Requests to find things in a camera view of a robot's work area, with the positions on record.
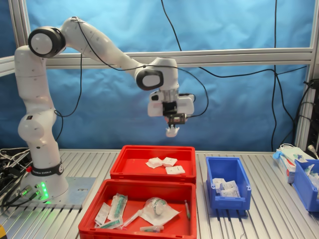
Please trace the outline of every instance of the workbench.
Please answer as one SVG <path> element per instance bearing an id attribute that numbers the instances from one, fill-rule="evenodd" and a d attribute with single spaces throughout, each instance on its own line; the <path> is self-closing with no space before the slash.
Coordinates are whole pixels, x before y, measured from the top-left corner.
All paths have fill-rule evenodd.
<path id="1" fill-rule="evenodd" d="M 60 150 L 69 177 L 96 177 L 82 209 L 43 207 L 9 208 L 0 212 L 8 238 L 79 239 L 78 224 L 110 169 L 119 150 Z M 266 152 L 197 151 L 198 239 L 319 239 L 319 213 L 308 213 L 292 185 Z M 211 211 L 206 190 L 206 156 L 239 157 L 252 187 L 250 210 Z"/>

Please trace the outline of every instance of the blue backdrop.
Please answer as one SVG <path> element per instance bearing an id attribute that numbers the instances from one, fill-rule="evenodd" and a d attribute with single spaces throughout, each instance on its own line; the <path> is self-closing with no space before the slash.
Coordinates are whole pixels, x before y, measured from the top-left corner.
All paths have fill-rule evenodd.
<path id="1" fill-rule="evenodd" d="M 183 50 L 268 48 L 274 45 L 274 0 L 164 0 Z M 123 51 L 178 51 L 160 0 L 27 1 L 30 25 L 60 26 L 77 15 L 94 25 Z M 277 47 L 309 47 L 314 1 L 279 0 Z M 245 74 L 271 66 L 210 67 L 218 75 Z M 278 73 L 301 66 L 278 66 Z M 121 148 L 125 144 L 191 145 L 197 150 L 269 151 L 274 128 L 272 72 L 218 79 L 198 68 L 186 68 L 206 86 L 207 112 L 181 126 L 178 136 L 166 138 L 163 118 L 147 116 L 149 92 L 112 69 L 83 70 L 83 94 L 77 111 L 65 118 L 58 140 L 61 148 Z M 48 70 L 50 92 L 63 115 L 73 111 L 79 94 L 79 70 Z M 286 108 L 295 115 L 306 70 L 280 75 Z M 202 86 L 179 72 L 180 92 L 196 94 L 195 111 L 206 98 Z M 291 130 L 276 88 L 278 126 L 275 147 Z M 0 146 L 24 144 L 17 126 L 25 114 L 14 77 L 0 79 Z M 53 127 L 58 135 L 60 119 Z"/>

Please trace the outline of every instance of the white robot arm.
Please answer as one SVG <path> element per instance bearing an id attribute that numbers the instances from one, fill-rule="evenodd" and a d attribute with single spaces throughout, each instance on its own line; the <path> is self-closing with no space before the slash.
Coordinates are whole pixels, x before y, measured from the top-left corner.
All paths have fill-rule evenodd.
<path id="1" fill-rule="evenodd" d="M 27 142 L 33 163 L 31 174 L 23 178 L 20 188 L 30 186 L 31 191 L 40 191 L 35 201 L 55 198 L 68 188 L 62 174 L 58 145 L 52 135 L 56 114 L 45 66 L 47 58 L 61 53 L 66 47 L 112 68 L 122 68 L 134 77 L 142 90 L 158 88 L 150 94 L 148 115 L 165 117 L 168 137 L 176 136 L 179 128 L 175 125 L 185 123 L 186 115 L 194 112 L 194 96 L 178 93 L 177 63 L 174 59 L 156 58 L 151 64 L 143 65 L 78 17 L 67 19 L 60 28 L 35 29 L 28 38 L 28 44 L 16 50 L 14 61 L 18 92 L 26 106 L 26 115 L 21 119 L 18 133 Z"/>

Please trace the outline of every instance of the cardboard box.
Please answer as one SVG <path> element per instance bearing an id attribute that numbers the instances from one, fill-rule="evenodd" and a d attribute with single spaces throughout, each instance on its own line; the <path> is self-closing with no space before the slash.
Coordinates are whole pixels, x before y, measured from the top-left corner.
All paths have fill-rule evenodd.
<path id="1" fill-rule="evenodd" d="M 278 159 L 274 160 L 277 162 L 280 171 L 285 176 L 287 183 L 293 183 L 296 171 L 295 162 L 291 162 L 291 160 L 287 159 L 284 155 L 280 155 Z"/>

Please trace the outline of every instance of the blue bin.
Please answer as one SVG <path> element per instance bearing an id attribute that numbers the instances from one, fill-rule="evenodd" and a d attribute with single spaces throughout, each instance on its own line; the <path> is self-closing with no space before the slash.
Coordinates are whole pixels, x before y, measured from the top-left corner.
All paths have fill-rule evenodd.
<path id="1" fill-rule="evenodd" d="M 239 158 L 206 157 L 207 190 L 212 209 L 249 210 L 251 187 Z M 224 178 L 226 182 L 235 180 L 241 198 L 216 195 L 213 178 Z"/>
<path id="2" fill-rule="evenodd" d="M 293 186 L 306 210 L 308 212 L 319 212 L 318 190 L 305 173 L 305 169 L 312 164 L 314 164 L 312 171 L 319 173 L 319 160 L 308 159 L 307 161 L 307 163 L 299 163 L 295 160 L 296 172 Z"/>

